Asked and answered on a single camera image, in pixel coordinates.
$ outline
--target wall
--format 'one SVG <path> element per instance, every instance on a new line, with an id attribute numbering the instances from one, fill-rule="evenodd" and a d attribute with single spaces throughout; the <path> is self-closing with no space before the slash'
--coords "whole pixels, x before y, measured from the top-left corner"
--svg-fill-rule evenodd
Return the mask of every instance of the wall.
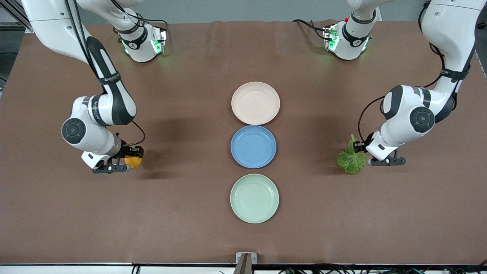
<path id="1" fill-rule="evenodd" d="M 397 0 L 381 6 L 384 20 L 416 20 L 424 0 Z M 349 16 L 346 0 L 145 0 L 134 8 L 147 19 L 169 23 L 213 21 L 342 20 Z M 85 24 L 107 23 L 80 10 Z"/>

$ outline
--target black cable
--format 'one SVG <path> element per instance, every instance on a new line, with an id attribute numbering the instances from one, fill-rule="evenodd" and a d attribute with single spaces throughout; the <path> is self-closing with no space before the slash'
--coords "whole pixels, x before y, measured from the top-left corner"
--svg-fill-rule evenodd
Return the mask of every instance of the black cable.
<path id="1" fill-rule="evenodd" d="M 72 27 L 75 29 L 76 38 L 78 39 L 78 43 L 79 43 L 79 46 L 81 47 L 81 51 L 83 52 L 89 66 L 91 67 L 93 72 L 96 74 L 96 70 L 93 66 L 93 63 L 91 62 L 91 58 L 89 58 L 89 55 L 87 53 L 88 48 L 83 47 L 83 42 L 81 41 L 81 38 L 80 38 L 79 33 L 78 33 L 78 29 L 76 28 L 75 20 L 73 19 L 73 13 L 71 12 L 71 7 L 69 6 L 68 0 L 64 0 L 64 3 L 66 5 L 66 8 L 68 9 L 71 24 L 73 25 Z"/>
<path id="2" fill-rule="evenodd" d="M 419 16 L 418 16 L 418 27 L 419 27 L 419 30 L 421 31 L 421 33 L 423 33 L 423 26 L 421 25 L 422 16 L 423 16 L 423 13 L 428 8 L 428 6 L 430 5 L 430 2 L 431 1 L 424 2 L 423 9 L 421 10 L 421 12 L 419 13 Z M 440 60 L 441 60 L 441 68 L 442 69 L 445 68 L 445 59 L 443 58 L 444 55 L 441 54 L 440 49 L 437 48 L 435 45 L 433 45 L 431 43 L 430 43 L 430 49 L 431 49 L 431 51 L 433 51 L 433 53 L 435 53 L 436 55 L 438 55 L 440 57 Z M 427 84 L 427 85 L 425 85 L 423 87 L 427 88 L 427 87 L 430 87 L 430 86 L 434 85 L 436 82 L 438 82 L 438 80 L 440 78 L 441 78 L 441 75 L 438 75 L 438 77 L 435 80 L 433 80 L 433 82 L 431 82 L 431 83 L 429 83 L 429 84 Z"/>
<path id="3" fill-rule="evenodd" d="M 145 19 L 143 18 L 140 14 L 137 13 L 137 15 L 133 15 L 133 14 L 130 14 L 128 12 L 125 11 L 124 8 L 122 8 L 122 6 L 116 1 L 116 0 L 111 0 L 111 2 L 115 5 L 115 7 L 117 7 L 121 12 L 133 17 L 133 18 L 137 18 L 141 21 L 144 21 L 144 22 L 163 22 L 164 24 L 167 25 L 167 28 L 169 28 L 169 24 L 165 21 L 165 20 L 162 20 L 162 19 Z"/>
<path id="4" fill-rule="evenodd" d="M 334 25 L 334 24 L 331 24 L 331 25 L 324 26 L 323 28 L 317 28 L 317 27 L 314 27 L 313 25 L 311 25 L 310 23 L 308 23 L 308 22 L 306 22 L 304 20 L 301 20 L 301 19 L 292 20 L 292 22 L 300 22 L 300 23 L 303 23 L 303 24 L 307 25 L 310 28 L 314 28 L 316 30 L 321 30 L 321 31 L 323 31 L 323 28 L 327 28 L 327 27 L 330 27 L 330 26 Z"/>
<path id="5" fill-rule="evenodd" d="M 313 24 L 313 20 L 311 20 L 311 21 L 310 21 L 310 23 L 311 23 L 311 26 L 313 27 L 313 30 L 315 31 L 316 35 L 318 35 L 318 37 L 320 37 L 321 39 L 326 40 L 326 41 L 332 41 L 332 39 L 331 39 L 331 38 L 328 38 L 328 37 L 323 37 L 323 36 L 321 36 L 321 35 L 318 33 L 318 30 L 316 29 L 315 24 Z"/>
<path id="6" fill-rule="evenodd" d="M 378 274 L 411 274 L 412 269 L 409 270 L 399 270 L 397 268 L 386 268 L 386 267 L 374 267 L 366 271 L 369 274 L 370 271 L 378 270 Z"/>
<path id="7" fill-rule="evenodd" d="M 362 140 L 362 142 L 364 141 L 364 138 L 362 137 L 362 133 L 360 131 L 360 122 L 362 121 L 362 116 L 364 115 L 365 111 L 367 110 L 367 108 L 370 107 L 370 105 L 372 105 L 373 103 L 375 103 L 376 101 L 379 101 L 381 99 L 383 99 L 385 96 L 381 96 L 375 100 L 373 100 L 372 102 L 370 102 L 367 106 L 365 106 L 364 110 L 362 110 L 362 113 L 360 114 L 360 117 L 358 118 L 358 123 L 357 123 L 357 128 L 358 128 L 358 135 L 360 136 L 360 139 Z"/>
<path id="8" fill-rule="evenodd" d="M 140 273 L 140 265 L 134 265 L 132 267 L 132 274 L 139 274 L 139 273 Z"/>
<path id="9" fill-rule="evenodd" d="M 428 266 L 428 268 L 426 268 L 425 270 L 423 270 L 423 271 L 421 271 L 421 272 L 422 272 L 422 273 L 425 273 L 426 271 L 430 270 L 430 268 L 432 268 L 432 267 L 433 267 L 433 265 L 430 265 L 430 266 Z"/>
<path id="10" fill-rule="evenodd" d="M 136 142 L 136 143 L 132 143 L 132 144 L 125 144 L 125 145 L 124 145 L 125 147 L 138 145 L 138 144 L 142 143 L 142 142 L 143 142 L 143 141 L 146 139 L 146 133 L 144 132 L 144 130 L 143 130 L 143 129 L 142 129 L 142 128 L 141 128 L 141 127 L 140 127 L 140 126 L 139 126 L 139 125 L 138 125 L 138 124 L 137 124 L 137 123 L 134 121 L 134 120 L 132 120 L 132 123 L 133 123 L 134 125 L 136 125 L 136 126 L 139 128 L 139 130 L 142 132 L 142 134 L 143 134 L 144 136 L 142 137 L 142 140 L 140 140 L 140 141 L 138 141 L 138 142 Z"/>
<path id="11" fill-rule="evenodd" d="M 456 85 L 455 85 L 455 88 L 453 89 L 453 93 L 451 94 L 451 96 L 453 96 L 453 108 L 451 109 L 451 111 L 454 111 L 456 109 L 457 96 L 458 96 L 458 93 L 456 93 L 456 90 L 458 88 L 459 83 L 460 83 L 460 81 L 458 80 Z"/>
<path id="12" fill-rule="evenodd" d="M 323 40 L 326 40 L 326 41 L 331 41 L 332 40 L 331 38 L 326 38 L 326 37 L 321 36 L 319 34 L 319 32 L 318 32 L 318 30 L 319 31 L 323 31 L 323 28 L 327 28 L 327 27 L 329 27 L 331 25 L 324 26 L 323 28 L 317 28 L 317 27 L 315 27 L 315 24 L 313 23 L 313 20 L 311 20 L 309 23 L 306 22 L 306 21 L 304 21 L 304 20 L 301 20 L 301 19 L 296 19 L 296 20 L 293 20 L 292 22 L 300 22 L 300 23 L 303 23 L 303 24 L 307 25 L 308 27 L 312 28 L 315 31 L 316 35 L 318 35 L 318 37 L 320 37 Z"/>
<path id="13" fill-rule="evenodd" d="M 83 23 L 81 22 L 81 16 L 79 15 L 79 10 L 78 10 L 78 4 L 76 3 L 75 1 L 75 10 L 76 10 L 76 16 L 78 16 L 78 24 L 79 24 L 79 28 L 81 29 L 81 37 L 82 37 L 82 40 L 83 40 L 83 44 L 86 48 L 86 54 L 88 55 L 88 64 L 91 66 L 91 68 L 93 69 L 93 72 L 95 73 L 95 75 L 98 77 L 98 74 L 94 68 L 94 65 L 93 65 L 93 60 L 91 59 L 91 53 L 90 53 L 90 50 L 88 49 L 88 44 L 86 42 L 86 37 L 85 37 L 85 31 L 83 30 Z"/>
<path id="14" fill-rule="evenodd" d="M 423 16 L 423 13 L 426 11 L 426 9 L 428 8 L 428 6 L 430 5 L 430 2 L 431 1 L 426 1 L 424 2 L 423 4 L 423 9 L 421 10 L 421 12 L 419 13 L 419 16 L 418 16 L 418 26 L 419 26 L 419 30 L 421 32 L 423 32 L 423 29 L 422 29 L 422 26 L 421 26 L 421 17 Z"/>
<path id="15" fill-rule="evenodd" d="M 342 268 L 347 268 L 350 271 L 352 271 L 353 274 L 355 274 L 355 271 L 353 269 L 351 269 L 350 267 L 346 266 L 346 265 L 342 265 Z"/>

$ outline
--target brown table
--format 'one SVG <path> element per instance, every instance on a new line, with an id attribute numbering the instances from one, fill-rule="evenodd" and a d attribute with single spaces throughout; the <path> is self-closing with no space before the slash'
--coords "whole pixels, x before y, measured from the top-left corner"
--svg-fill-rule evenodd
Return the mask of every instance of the brown table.
<path id="1" fill-rule="evenodd" d="M 425 85 L 439 58 L 414 22 L 379 22 L 355 61 L 325 53 L 290 22 L 171 26 L 167 56 L 136 63 L 111 26 L 89 26 L 134 97 L 145 129 L 143 165 L 94 175 L 60 135 L 79 96 L 100 87 L 88 66 L 26 35 L 1 103 L 0 262 L 227 262 L 476 264 L 487 254 L 487 102 L 479 63 L 458 108 L 399 149 L 408 163 L 345 174 L 336 157 L 363 107 L 397 84 Z M 230 108 L 243 83 L 281 97 L 266 127 L 278 153 L 239 166 L 230 140 L 244 124 Z M 365 134 L 384 118 L 375 105 Z M 127 141 L 133 126 L 111 127 Z M 243 175 L 270 177 L 279 208 L 263 224 L 232 212 Z"/>

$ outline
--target green led light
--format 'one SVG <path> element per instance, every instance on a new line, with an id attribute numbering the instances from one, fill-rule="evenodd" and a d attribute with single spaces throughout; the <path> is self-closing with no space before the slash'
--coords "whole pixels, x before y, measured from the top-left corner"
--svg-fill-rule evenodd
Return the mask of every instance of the green led light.
<path id="1" fill-rule="evenodd" d="M 154 51 L 156 53 L 160 53 L 161 52 L 161 43 L 159 43 L 158 41 L 153 41 L 153 40 L 150 40 L 152 42 L 152 47 L 154 48 Z"/>
<path id="2" fill-rule="evenodd" d="M 122 40 L 122 45 L 125 48 L 125 52 L 129 54 L 129 50 L 127 49 L 127 46 L 125 45 L 125 42 Z"/>
<path id="3" fill-rule="evenodd" d="M 369 41 L 369 38 L 367 37 L 367 39 L 365 39 L 365 42 L 364 42 L 364 46 L 362 48 L 362 51 L 365 50 L 365 47 L 367 46 L 367 42 Z"/>
<path id="4" fill-rule="evenodd" d="M 339 40 L 340 40 L 340 36 L 336 35 L 335 38 L 333 38 L 333 41 L 330 42 L 329 49 L 331 51 L 334 51 L 337 48 L 337 44 Z"/>

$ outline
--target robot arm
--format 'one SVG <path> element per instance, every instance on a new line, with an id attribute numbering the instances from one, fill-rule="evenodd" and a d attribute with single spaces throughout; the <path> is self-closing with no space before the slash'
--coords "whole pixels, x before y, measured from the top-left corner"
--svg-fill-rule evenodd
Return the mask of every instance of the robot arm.
<path id="1" fill-rule="evenodd" d="M 387 121 L 367 141 L 356 145 L 374 157 L 369 164 L 390 164 L 390 153 L 427 134 L 454 109 L 456 95 L 470 68 L 475 24 L 485 3 L 486 0 L 430 2 L 422 31 L 444 55 L 445 66 L 433 89 L 401 85 L 387 93 L 380 107 Z"/>
<path id="2" fill-rule="evenodd" d="M 369 41 L 369 34 L 377 17 L 375 9 L 394 0 L 347 0 L 352 9 L 350 18 L 330 26 L 331 31 L 325 33 L 325 47 L 337 57 L 344 60 L 357 58 Z"/>
<path id="3" fill-rule="evenodd" d="M 125 51 L 136 62 L 147 62 L 164 50 L 167 30 L 154 27 L 131 10 L 142 0 L 76 0 L 84 10 L 103 17 L 122 38 Z"/>
<path id="4" fill-rule="evenodd" d="M 130 123 L 136 115 L 135 103 L 101 42 L 79 20 L 73 0 L 23 0 L 23 6 L 39 40 L 57 53 L 89 64 L 102 86 L 101 94 L 74 101 L 72 114 L 62 125 L 64 140 L 84 151 L 82 159 L 94 170 L 104 170 L 105 161 L 115 156 L 141 157 L 142 148 L 126 147 L 106 129 Z M 130 169 L 128 165 L 115 167 L 117 171 Z"/>

